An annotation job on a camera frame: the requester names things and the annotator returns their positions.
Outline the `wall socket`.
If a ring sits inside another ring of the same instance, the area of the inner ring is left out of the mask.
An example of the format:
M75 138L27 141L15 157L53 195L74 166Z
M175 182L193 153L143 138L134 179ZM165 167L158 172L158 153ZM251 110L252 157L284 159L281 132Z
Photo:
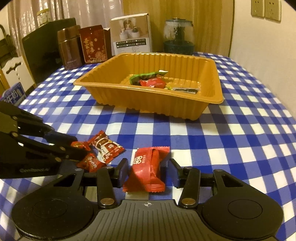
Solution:
M281 22L281 0L265 0L264 16L268 20Z
M264 0L251 0L251 15L264 18Z

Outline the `red gift box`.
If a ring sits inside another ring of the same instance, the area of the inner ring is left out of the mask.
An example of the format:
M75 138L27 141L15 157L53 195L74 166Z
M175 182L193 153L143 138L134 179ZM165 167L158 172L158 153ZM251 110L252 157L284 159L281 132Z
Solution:
M95 25L79 30L86 64L102 63L112 57L110 28Z

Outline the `pink curtain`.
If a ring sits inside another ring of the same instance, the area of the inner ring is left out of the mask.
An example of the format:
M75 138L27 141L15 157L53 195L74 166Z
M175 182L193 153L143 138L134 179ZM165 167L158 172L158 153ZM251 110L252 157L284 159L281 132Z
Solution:
M81 27L102 25L109 27L112 18L123 15L120 0L63 0L63 1L10 1L8 3L8 23L10 35L17 49L21 40L38 28L37 12L49 9L51 20L75 18Z

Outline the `red green snack packet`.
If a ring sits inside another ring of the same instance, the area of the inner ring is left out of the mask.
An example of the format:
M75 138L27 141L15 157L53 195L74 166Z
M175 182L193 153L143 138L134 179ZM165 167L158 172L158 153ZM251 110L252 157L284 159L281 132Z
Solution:
M135 74L132 77L129 78L129 82L131 85L140 85L140 81L144 80L147 81L152 78L156 78L158 75L159 76L164 76L168 73L168 71L165 70L159 70L155 72L150 72L150 73L142 73L142 74Z

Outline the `red double-happiness candy packet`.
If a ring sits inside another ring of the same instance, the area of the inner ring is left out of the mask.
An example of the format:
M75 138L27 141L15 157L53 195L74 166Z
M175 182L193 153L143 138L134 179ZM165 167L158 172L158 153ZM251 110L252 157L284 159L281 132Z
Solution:
M166 185L161 180L160 163L169 152L168 146L137 149L123 191L164 192Z

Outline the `glass jar on monitor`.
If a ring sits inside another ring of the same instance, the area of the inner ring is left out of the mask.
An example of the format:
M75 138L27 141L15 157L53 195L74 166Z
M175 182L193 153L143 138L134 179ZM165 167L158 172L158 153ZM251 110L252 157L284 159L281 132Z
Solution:
M38 26L41 27L51 21L51 14L49 9L43 9L37 12Z

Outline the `red white candy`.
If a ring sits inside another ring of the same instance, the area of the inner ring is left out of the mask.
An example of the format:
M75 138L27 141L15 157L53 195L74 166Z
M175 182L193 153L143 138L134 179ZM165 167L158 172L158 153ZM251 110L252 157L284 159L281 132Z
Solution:
M114 158L125 151L123 146L112 141L103 130L100 130L87 143L89 146L98 150L101 161L106 164L109 164Z

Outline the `grey transparent snack wrapper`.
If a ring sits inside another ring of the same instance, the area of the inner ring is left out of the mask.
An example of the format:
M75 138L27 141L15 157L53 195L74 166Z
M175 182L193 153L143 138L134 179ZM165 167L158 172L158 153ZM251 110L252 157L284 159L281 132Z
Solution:
M199 92L198 88L172 88L173 91L190 93L190 94L197 94Z

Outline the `large red snack packet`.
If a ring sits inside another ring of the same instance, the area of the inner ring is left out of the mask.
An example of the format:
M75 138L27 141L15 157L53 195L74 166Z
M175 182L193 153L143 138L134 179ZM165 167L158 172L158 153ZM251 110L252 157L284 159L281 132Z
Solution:
M160 77L155 77L148 80L140 80L139 83L141 86L144 86L144 87L152 87L152 88L160 88L160 89L164 89L166 87L166 82Z

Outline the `left wall socket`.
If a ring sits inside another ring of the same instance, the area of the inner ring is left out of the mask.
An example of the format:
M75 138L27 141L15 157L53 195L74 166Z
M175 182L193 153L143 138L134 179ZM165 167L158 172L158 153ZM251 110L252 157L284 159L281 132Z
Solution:
M251 15L264 18L264 0L251 0Z

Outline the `small red candy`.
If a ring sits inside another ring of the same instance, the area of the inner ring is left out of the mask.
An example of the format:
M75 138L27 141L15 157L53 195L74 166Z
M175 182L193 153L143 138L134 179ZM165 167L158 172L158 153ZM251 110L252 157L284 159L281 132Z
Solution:
M71 143L71 147L83 149L83 150L86 150L88 152L91 151L90 146L88 145L88 142L75 141L75 142Z

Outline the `blue milk carton box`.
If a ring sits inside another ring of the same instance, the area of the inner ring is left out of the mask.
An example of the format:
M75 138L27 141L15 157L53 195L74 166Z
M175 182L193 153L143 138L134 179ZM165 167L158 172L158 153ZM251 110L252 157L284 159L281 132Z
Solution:
M26 94L20 82L7 89L1 97L1 101L11 103L15 106L19 106L25 99Z

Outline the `dark red candy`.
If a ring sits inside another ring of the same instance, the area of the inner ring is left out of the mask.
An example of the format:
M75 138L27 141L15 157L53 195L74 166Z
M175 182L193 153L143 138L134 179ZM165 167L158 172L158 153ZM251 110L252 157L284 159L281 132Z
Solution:
M88 153L82 161L77 163L76 166L89 173L95 173L97 170L106 167L107 165L106 163L99 161L95 154Z

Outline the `brown tin canister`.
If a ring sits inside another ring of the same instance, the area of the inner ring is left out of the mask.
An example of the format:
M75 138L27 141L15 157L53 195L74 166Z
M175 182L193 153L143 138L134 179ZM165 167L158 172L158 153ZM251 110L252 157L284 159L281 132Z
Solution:
M57 32L59 53L66 70L81 67L85 63L79 30L80 26L74 25Z

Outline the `white product box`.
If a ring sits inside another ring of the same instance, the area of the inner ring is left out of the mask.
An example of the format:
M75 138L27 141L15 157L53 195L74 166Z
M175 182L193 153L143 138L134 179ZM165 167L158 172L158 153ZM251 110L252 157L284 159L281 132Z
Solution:
M152 51L151 24L148 13L112 18L110 33L115 55Z

